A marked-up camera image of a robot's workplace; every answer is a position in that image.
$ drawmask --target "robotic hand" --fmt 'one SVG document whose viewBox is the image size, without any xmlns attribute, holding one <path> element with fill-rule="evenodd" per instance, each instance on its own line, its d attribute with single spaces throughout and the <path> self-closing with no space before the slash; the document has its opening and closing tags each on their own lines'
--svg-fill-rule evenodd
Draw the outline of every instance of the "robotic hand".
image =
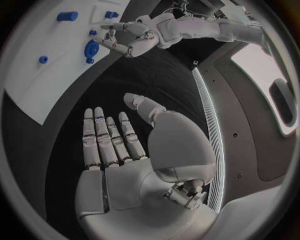
<svg viewBox="0 0 300 240">
<path fill-rule="evenodd" d="M 153 126 L 148 138 L 150 159 L 126 113 L 119 114 L 123 140 L 112 117 L 105 120 L 100 107 L 94 112 L 88 108 L 84 113 L 82 138 L 86 168 L 105 170 L 109 199 L 117 209 L 139 206 L 140 192 L 148 196 L 148 186 L 152 193 L 159 192 L 159 198 L 163 192 L 167 199 L 196 209 L 205 197 L 202 186 L 215 175 L 216 159 L 207 137 L 186 116 L 168 111 L 147 97 L 126 93 L 124 102 Z M 132 179 L 131 183 L 127 184 L 126 179 Z M 128 188 L 131 195 L 138 195 L 137 200 L 121 199 L 120 191 Z"/>
<path fill-rule="evenodd" d="M 160 49 L 169 48 L 182 39 L 214 38 L 217 41 L 241 41 L 262 46 L 269 52 L 262 30 L 228 19 L 205 20 L 193 15 L 185 15 L 175 19 L 169 12 L 160 14 L 153 19 L 148 15 L 140 16 L 134 22 L 103 23 L 102 29 L 108 30 L 105 38 L 96 35 L 94 40 L 104 47 L 115 50 L 128 58 L 138 57 L 154 46 Z M 136 39 L 125 46 L 118 44 L 116 31 L 125 31 L 136 36 Z"/>
</svg>

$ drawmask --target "white robotic arm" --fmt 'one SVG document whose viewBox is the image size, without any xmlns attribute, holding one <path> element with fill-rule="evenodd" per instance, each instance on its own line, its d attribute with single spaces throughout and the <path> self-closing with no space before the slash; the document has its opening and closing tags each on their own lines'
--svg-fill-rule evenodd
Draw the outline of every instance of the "white robotic arm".
<svg viewBox="0 0 300 240">
<path fill-rule="evenodd" d="M 232 22 L 228 19 L 206 20 L 185 15 L 175 19 L 169 12 L 160 14 L 153 19 L 148 15 L 140 16 L 135 22 L 105 23 L 102 29 L 108 30 L 105 38 L 95 36 L 99 44 L 115 50 L 126 57 L 138 57 L 154 46 L 166 49 L 182 39 L 214 38 L 217 41 L 240 41 L 260 45 L 268 52 L 268 45 L 263 31 L 259 27 Z M 129 46 L 117 43 L 116 31 L 126 31 L 137 38 Z"/>
</svg>

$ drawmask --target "dark floor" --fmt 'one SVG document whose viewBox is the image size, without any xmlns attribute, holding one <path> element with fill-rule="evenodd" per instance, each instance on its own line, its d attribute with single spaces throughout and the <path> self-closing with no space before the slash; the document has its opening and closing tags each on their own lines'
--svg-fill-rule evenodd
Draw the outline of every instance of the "dark floor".
<svg viewBox="0 0 300 240">
<path fill-rule="evenodd" d="M 72 240 L 84 239 L 75 216 L 75 191 L 84 170 L 82 151 L 83 114 L 86 108 L 100 106 L 106 117 L 117 119 L 125 111 L 141 144 L 147 151 L 152 129 L 123 103 L 125 93 L 149 97 L 193 120 L 208 134 L 201 99 L 188 67 L 165 50 L 154 48 L 145 55 L 121 58 L 102 74 L 82 95 L 65 121 L 49 160 L 45 200 L 47 220 Z"/>
</svg>

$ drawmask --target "white led strip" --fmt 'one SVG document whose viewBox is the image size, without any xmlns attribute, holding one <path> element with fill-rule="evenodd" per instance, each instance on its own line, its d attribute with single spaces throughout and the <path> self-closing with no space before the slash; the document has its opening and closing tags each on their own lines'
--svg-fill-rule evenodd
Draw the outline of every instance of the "white led strip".
<svg viewBox="0 0 300 240">
<path fill-rule="evenodd" d="M 209 141 L 216 157 L 216 172 L 214 179 L 210 183 L 207 205 L 219 213 L 223 203 L 225 184 L 223 139 L 214 104 L 205 82 L 197 68 L 192 71 L 192 74 L 201 97 L 208 127 Z"/>
</svg>

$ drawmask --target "blue knob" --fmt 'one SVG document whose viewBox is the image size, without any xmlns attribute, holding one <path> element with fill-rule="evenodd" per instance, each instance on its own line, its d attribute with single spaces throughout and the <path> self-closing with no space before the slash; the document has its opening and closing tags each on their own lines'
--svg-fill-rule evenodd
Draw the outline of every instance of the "blue knob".
<svg viewBox="0 0 300 240">
<path fill-rule="evenodd" d="M 107 11 L 105 13 L 105 18 L 107 19 L 112 19 L 112 18 L 117 18 L 119 14 L 116 11 Z"/>
<path fill-rule="evenodd" d="M 95 42 L 94 40 L 90 40 L 84 49 L 84 55 L 87 58 L 86 63 L 92 64 L 94 63 L 93 57 L 98 53 L 99 51 L 99 44 Z"/>
<path fill-rule="evenodd" d="M 41 64 L 46 64 L 48 62 L 47 56 L 41 56 L 38 60 Z"/>
<path fill-rule="evenodd" d="M 61 12 L 57 16 L 57 21 L 75 21 L 78 17 L 78 12 L 76 11 L 68 11 L 68 12 Z"/>
<path fill-rule="evenodd" d="M 89 35 L 97 35 L 97 31 L 95 31 L 95 30 L 90 30 L 88 34 L 89 34 Z"/>
</svg>

